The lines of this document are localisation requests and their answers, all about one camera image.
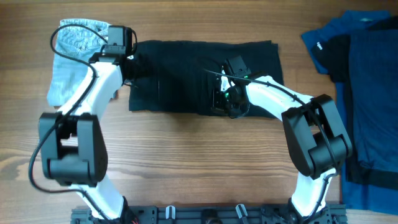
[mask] wooden surface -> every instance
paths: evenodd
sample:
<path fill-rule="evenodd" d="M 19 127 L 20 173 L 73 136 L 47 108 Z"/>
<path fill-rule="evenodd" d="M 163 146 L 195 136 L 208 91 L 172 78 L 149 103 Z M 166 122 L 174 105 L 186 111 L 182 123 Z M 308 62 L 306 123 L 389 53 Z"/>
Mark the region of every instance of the wooden surface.
<path fill-rule="evenodd" d="M 0 4 L 0 223 L 68 223 L 75 194 L 34 190 L 27 165 L 37 144 L 37 122 L 52 77 L 49 38 L 59 20 L 85 17 L 132 27 L 143 40 L 241 43 L 272 40 L 280 46 L 285 85 L 335 96 L 319 75 L 300 34 L 321 27 L 346 9 L 389 9 L 394 1 L 137 1 L 106 3 L 19 0 Z M 128 111 L 128 87 L 101 121 L 108 174 L 130 205 L 285 203 L 297 178 L 282 124 L 263 118 L 210 118 L 195 114 Z M 40 162 L 35 178 L 44 186 Z M 333 179 L 327 199 L 340 202 Z M 348 211 L 349 223 L 398 223 L 398 218 Z"/>

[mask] blue fabric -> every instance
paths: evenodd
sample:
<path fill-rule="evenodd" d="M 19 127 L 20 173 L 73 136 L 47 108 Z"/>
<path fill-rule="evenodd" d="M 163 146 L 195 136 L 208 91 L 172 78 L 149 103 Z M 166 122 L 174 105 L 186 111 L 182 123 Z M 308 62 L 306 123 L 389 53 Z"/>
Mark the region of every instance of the blue fabric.
<path fill-rule="evenodd" d="M 335 83 L 335 85 L 337 110 L 343 120 L 343 124 L 346 126 L 347 115 L 343 98 L 345 84 Z M 348 182 L 346 180 L 346 164 L 343 165 L 341 170 L 341 191 L 346 208 L 398 215 L 398 203 L 396 203 L 398 202 L 398 191 Z"/>
<path fill-rule="evenodd" d="M 80 24 L 97 31 L 101 36 L 108 36 L 110 24 L 89 19 L 64 19 L 61 26 Z M 81 27 L 67 27 L 58 33 L 55 50 L 62 54 L 88 61 L 95 52 L 99 52 L 104 41 L 90 31 Z M 88 67 L 82 63 L 54 56 L 53 76 L 47 101 L 50 106 L 62 106 L 75 93 L 86 77 Z"/>
<path fill-rule="evenodd" d="M 398 30 L 351 34 L 354 144 L 369 169 L 398 172 Z"/>
<path fill-rule="evenodd" d="M 389 11 L 346 11 L 341 18 L 332 19 L 325 27 L 302 34 L 304 44 L 310 52 L 318 73 L 328 73 L 328 70 L 321 66 L 311 53 L 312 47 L 318 42 L 326 42 L 334 36 L 349 34 L 356 29 L 365 29 L 377 21 L 387 19 L 390 16 Z"/>

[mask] blue jeans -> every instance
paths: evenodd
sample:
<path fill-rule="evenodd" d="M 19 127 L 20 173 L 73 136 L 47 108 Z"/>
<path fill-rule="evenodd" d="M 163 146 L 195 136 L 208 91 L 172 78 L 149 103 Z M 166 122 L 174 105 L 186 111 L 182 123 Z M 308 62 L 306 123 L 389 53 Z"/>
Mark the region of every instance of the blue jeans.
<path fill-rule="evenodd" d="M 89 19 L 64 19 L 60 25 L 79 24 L 97 31 L 107 39 L 110 24 Z M 103 40 L 92 32 L 81 27 L 67 27 L 59 31 L 55 50 L 62 54 L 88 61 L 95 53 L 99 52 Z M 88 67 L 79 62 L 54 56 L 53 75 L 47 101 L 50 106 L 65 104 L 75 93 L 81 81 L 86 77 Z"/>

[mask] black fabric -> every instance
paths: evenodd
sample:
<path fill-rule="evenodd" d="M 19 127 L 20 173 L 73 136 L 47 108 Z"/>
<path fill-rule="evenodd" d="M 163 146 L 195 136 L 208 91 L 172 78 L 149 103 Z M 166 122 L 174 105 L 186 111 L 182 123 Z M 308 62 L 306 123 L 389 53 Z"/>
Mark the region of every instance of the black fabric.
<path fill-rule="evenodd" d="M 278 45 L 271 41 L 245 44 L 222 44 L 190 41 L 140 42 L 134 55 L 148 74 L 134 81 L 130 91 L 129 110 L 198 113 L 218 116 L 211 111 L 211 91 L 216 75 L 202 68 L 221 72 L 227 58 L 242 56 L 252 72 L 265 71 L 283 85 Z M 251 105 L 247 116 L 273 117 Z"/>
<path fill-rule="evenodd" d="M 398 17 L 379 21 L 368 30 L 398 29 Z M 328 69 L 333 82 L 345 83 L 344 101 L 347 113 L 347 132 L 353 143 L 353 156 L 346 160 L 347 181 L 357 184 L 371 184 L 378 187 L 398 190 L 398 173 L 371 169 L 358 161 L 358 153 L 354 145 L 354 109 L 351 83 L 349 80 L 349 46 L 350 35 L 339 35 L 328 42 L 319 43 L 311 50 L 322 66 Z"/>

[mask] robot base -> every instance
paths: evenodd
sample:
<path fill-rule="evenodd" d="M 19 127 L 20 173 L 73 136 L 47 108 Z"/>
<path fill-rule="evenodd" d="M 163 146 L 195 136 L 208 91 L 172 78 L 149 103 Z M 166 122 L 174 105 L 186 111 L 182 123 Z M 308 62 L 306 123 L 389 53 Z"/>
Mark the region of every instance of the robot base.
<path fill-rule="evenodd" d="M 287 204 L 268 204 L 246 207 L 247 216 L 238 217 L 235 207 L 182 207 L 175 208 L 175 219 L 166 219 L 166 208 L 130 206 L 140 224 L 287 224 Z M 105 223 L 93 219 L 90 209 L 73 209 L 71 224 Z M 328 204 L 324 212 L 309 224 L 347 224 L 345 205 Z"/>

